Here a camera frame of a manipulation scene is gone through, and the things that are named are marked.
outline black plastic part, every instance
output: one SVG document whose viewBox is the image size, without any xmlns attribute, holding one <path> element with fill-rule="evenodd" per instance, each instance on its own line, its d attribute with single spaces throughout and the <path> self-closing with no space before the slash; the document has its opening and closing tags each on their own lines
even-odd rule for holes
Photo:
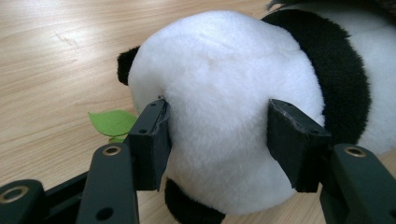
<svg viewBox="0 0 396 224">
<path fill-rule="evenodd" d="M 87 172 L 46 191 L 49 215 L 45 224 L 76 223 Z"/>
<path fill-rule="evenodd" d="M 340 201 L 322 191 L 320 202 L 327 223 L 396 223 L 396 180 L 372 152 L 336 145 L 330 163 L 344 198 Z M 347 214 L 339 211 L 343 201 Z"/>
<path fill-rule="evenodd" d="M 137 190 L 160 189 L 172 146 L 167 127 L 169 108 L 165 100 L 147 105 L 124 141 L 136 158 L 134 181 Z"/>
<path fill-rule="evenodd" d="M 78 210 L 78 224 L 139 223 L 133 159 L 125 144 L 100 147 L 92 158 Z"/>
<path fill-rule="evenodd" d="M 1 223 L 41 223 L 47 213 L 44 189 L 40 182 L 18 180 L 0 188 Z"/>
<path fill-rule="evenodd" d="M 269 101 L 267 146 L 297 191 L 318 191 L 319 158 L 330 141 L 331 134 L 296 106 Z"/>
</svg>

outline panda body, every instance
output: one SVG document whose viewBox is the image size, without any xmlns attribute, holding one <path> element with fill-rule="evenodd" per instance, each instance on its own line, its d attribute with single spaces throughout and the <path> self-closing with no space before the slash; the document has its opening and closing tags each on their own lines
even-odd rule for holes
<svg viewBox="0 0 396 224">
<path fill-rule="evenodd" d="M 395 148 L 395 26 L 365 7 L 282 8 L 288 9 L 313 12 L 347 31 L 370 98 L 356 141 L 377 154 Z M 266 147 L 269 99 L 326 121 L 326 92 L 300 43 L 283 28 L 236 12 L 206 12 L 163 28 L 136 53 L 128 83 L 139 113 L 160 95 L 172 106 L 166 175 L 188 197 L 224 214 L 266 209 L 293 193 Z"/>
<path fill-rule="evenodd" d="M 236 12 L 199 14 L 153 35 L 137 52 L 129 85 L 138 109 L 158 95 L 172 107 L 166 175 L 226 214 L 262 210 L 293 193 L 265 145 L 269 99 L 323 123 L 318 81 L 298 43 Z"/>
</svg>

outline panda plush toy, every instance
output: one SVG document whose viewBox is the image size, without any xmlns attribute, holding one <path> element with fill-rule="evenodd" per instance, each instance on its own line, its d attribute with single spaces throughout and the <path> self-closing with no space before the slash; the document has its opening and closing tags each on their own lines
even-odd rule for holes
<svg viewBox="0 0 396 224">
<path fill-rule="evenodd" d="M 396 26 L 370 2 L 302 2 L 261 21 L 201 13 L 122 53 L 118 73 L 138 113 L 158 97 L 171 106 L 165 201 L 181 223 L 293 194 L 266 146 L 269 99 L 299 107 L 333 144 L 396 148 Z"/>
</svg>

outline wood grain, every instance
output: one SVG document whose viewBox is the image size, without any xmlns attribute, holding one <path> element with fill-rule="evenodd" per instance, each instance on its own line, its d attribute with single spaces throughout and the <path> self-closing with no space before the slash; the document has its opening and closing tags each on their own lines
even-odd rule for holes
<svg viewBox="0 0 396 224">
<path fill-rule="evenodd" d="M 0 186 L 33 178 L 46 189 L 88 170 L 106 144 L 88 112 L 134 112 L 117 56 L 179 18 L 231 9 L 261 18 L 266 1 L 1 1 Z M 396 174 L 396 151 L 382 161 Z M 141 223 L 176 223 L 163 192 L 139 192 Z M 317 194 L 224 223 L 324 223 Z"/>
</svg>

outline plush leaf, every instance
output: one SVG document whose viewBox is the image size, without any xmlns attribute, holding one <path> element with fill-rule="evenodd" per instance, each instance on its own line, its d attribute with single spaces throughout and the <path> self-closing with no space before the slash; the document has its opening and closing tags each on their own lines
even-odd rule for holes
<svg viewBox="0 0 396 224">
<path fill-rule="evenodd" d="M 124 110 L 89 113 L 89 115 L 93 127 L 99 133 L 110 137 L 127 134 L 136 122 L 136 117 Z"/>
<path fill-rule="evenodd" d="M 125 137 L 112 137 L 108 139 L 108 143 L 122 143 L 125 140 Z"/>
</svg>

